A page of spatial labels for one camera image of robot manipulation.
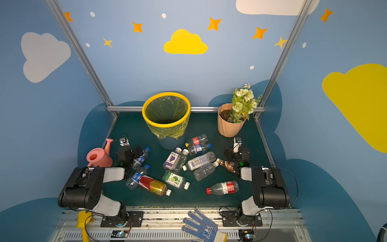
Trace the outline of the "white label large clear bottle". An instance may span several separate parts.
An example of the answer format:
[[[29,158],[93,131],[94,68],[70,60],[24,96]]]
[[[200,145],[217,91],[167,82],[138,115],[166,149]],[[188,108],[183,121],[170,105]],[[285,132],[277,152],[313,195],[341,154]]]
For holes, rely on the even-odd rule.
[[[189,160],[185,165],[182,166],[183,171],[187,170],[196,170],[208,162],[216,161],[216,156],[214,152],[208,152],[204,155],[198,156],[192,160]]]

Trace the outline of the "red label clear bottle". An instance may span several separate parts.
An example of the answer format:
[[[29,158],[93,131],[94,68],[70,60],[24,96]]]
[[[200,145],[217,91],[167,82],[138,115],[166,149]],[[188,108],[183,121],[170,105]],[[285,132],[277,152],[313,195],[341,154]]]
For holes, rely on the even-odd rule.
[[[210,188],[206,188],[208,195],[213,194],[217,196],[233,194],[239,191],[239,184],[235,180],[217,183]]]

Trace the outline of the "purple grape label bottle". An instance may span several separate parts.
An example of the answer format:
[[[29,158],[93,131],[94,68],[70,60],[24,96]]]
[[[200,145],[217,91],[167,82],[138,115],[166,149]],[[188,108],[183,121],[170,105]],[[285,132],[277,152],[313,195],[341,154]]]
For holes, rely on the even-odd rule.
[[[163,168],[165,170],[173,170],[178,163],[181,153],[182,149],[180,147],[176,147],[176,149],[169,154],[168,158],[164,162]]]

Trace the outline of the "clear slim white cap bottle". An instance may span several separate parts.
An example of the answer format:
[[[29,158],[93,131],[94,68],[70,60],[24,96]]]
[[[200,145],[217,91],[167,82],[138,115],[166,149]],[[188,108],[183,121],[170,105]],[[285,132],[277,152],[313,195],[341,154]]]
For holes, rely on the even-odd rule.
[[[189,151],[187,149],[183,149],[182,153],[179,155],[179,159],[173,168],[174,173],[179,173],[182,169],[182,166],[185,164],[187,156],[189,155]]]

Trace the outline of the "green label square bottle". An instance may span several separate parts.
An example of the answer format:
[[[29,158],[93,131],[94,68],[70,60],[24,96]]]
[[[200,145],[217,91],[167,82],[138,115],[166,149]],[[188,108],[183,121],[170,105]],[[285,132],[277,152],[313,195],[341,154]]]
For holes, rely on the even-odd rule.
[[[190,182],[188,182],[183,176],[172,171],[166,171],[162,179],[165,183],[177,189],[184,188],[185,190],[188,190],[190,187]]]

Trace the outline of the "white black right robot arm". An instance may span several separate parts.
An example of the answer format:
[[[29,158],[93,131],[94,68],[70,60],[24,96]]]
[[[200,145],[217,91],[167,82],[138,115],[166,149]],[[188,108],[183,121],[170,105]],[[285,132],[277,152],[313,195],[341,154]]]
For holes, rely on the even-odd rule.
[[[221,164],[241,180],[252,182],[252,195],[233,210],[220,212],[223,225],[248,226],[267,209],[284,209],[291,206],[290,196],[280,167],[250,166],[250,150],[239,144],[224,149],[225,161]]]

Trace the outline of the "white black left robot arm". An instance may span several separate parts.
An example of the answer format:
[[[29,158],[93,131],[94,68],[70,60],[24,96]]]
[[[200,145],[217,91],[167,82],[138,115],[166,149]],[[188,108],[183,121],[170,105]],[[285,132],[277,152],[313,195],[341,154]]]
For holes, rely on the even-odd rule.
[[[58,205],[74,211],[84,212],[86,220],[92,214],[101,215],[102,227],[129,227],[140,226],[139,222],[130,215],[123,202],[108,198],[102,189],[105,183],[127,181],[130,186],[137,187],[144,172],[132,173],[134,168],[141,168],[150,148],[140,146],[133,149],[131,146],[122,146],[118,157],[122,158],[118,167],[112,165],[110,145],[112,140],[107,139],[104,148],[92,149],[86,156],[88,165],[73,170],[64,188],[58,197]]]

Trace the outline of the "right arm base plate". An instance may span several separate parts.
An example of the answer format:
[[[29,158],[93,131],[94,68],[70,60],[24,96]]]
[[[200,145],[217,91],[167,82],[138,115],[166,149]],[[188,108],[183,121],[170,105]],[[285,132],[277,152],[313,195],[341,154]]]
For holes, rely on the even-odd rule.
[[[224,227],[261,227],[263,226],[262,218],[258,216],[247,216],[235,210],[220,211]]]

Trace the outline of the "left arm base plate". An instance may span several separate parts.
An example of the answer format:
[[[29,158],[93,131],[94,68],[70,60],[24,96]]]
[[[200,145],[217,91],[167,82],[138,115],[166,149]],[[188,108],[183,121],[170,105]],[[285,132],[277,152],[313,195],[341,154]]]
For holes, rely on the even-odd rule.
[[[130,228],[141,227],[144,217],[143,211],[127,211],[126,215],[119,213],[114,217],[104,217],[100,224],[102,228]]]

